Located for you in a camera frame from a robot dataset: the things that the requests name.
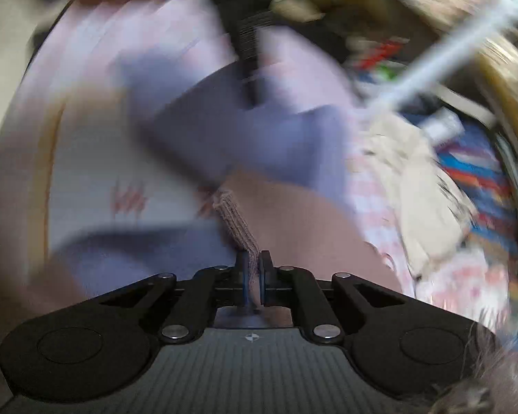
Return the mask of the cream folded garment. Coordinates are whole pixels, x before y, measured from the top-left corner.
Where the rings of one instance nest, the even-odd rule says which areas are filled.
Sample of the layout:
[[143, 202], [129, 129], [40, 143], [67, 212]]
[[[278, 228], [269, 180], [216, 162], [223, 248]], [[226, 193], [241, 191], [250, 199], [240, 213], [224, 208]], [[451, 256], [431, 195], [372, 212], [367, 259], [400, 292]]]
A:
[[395, 213], [410, 273], [430, 274], [471, 232], [476, 207], [442, 169], [423, 131], [404, 117], [376, 116], [363, 149]]

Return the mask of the purple and mauve sweater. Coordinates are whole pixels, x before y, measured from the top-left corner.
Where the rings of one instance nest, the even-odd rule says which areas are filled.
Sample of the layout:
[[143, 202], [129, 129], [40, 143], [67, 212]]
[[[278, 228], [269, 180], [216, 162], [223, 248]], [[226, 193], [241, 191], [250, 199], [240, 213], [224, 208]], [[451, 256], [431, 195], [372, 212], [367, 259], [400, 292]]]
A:
[[347, 271], [391, 290], [396, 273], [346, 201], [339, 108], [296, 112], [268, 85], [249, 107], [235, 66], [205, 79], [178, 60], [120, 60], [119, 87], [63, 109], [51, 179], [52, 247], [28, 285], [37, 313], [143, 278], [192, 277], [249, 252], [328, 279]]

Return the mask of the pink checkered desk mat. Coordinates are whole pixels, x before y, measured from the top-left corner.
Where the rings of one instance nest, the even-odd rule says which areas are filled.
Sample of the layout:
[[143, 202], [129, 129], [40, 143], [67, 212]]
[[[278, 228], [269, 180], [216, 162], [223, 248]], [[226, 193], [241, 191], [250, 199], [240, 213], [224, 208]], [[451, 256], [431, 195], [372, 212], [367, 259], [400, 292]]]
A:
[[[238, 173], [216, 193], [243, 218], [288, 215], [258, 246], [280, 263], [328, 279], [358, 239], [374, 264], [361, 277], [494, 328], [509, 313], [502, 261], [479, 246], [414, 279], [384, 191], [364, 157], [367, 118], [335, 61], [297, 34], [264, 35], [267, 78], [296, 116], [320, 115], [344, 133], [344, 210], [296, 186]], [[169, 71], [202, 79], [231, 52], [209, 0], [70, 9], [21, 84], [0, 135], [0, 324], [174, 268], [168, 235], [210, 233], [197, 187], [139, 139], [128, 91], [156, 88]]]

